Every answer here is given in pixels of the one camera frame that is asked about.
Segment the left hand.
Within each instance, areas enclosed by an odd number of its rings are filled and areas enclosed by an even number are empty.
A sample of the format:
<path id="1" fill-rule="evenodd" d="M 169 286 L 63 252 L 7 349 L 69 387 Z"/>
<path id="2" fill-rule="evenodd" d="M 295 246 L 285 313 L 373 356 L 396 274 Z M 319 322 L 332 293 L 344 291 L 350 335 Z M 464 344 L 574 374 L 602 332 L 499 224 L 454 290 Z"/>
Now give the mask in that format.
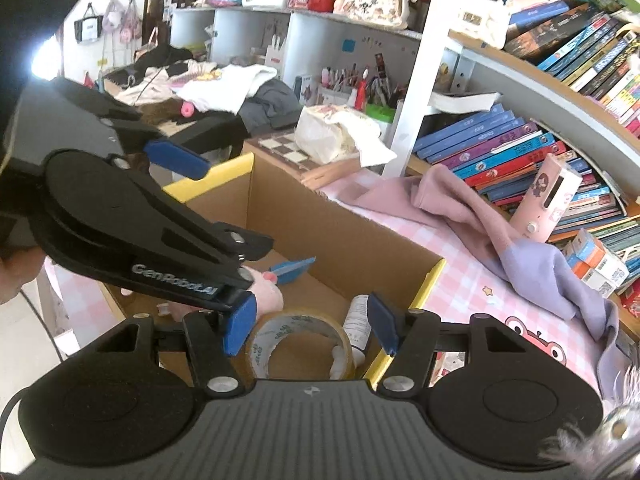
<path id="1" fill-rule="evenodd" d="M 21 288 L 39 274 L 46 254 L 39 247 L 20 249 L 0 264 L 0 302 L 11 301 Z"/>

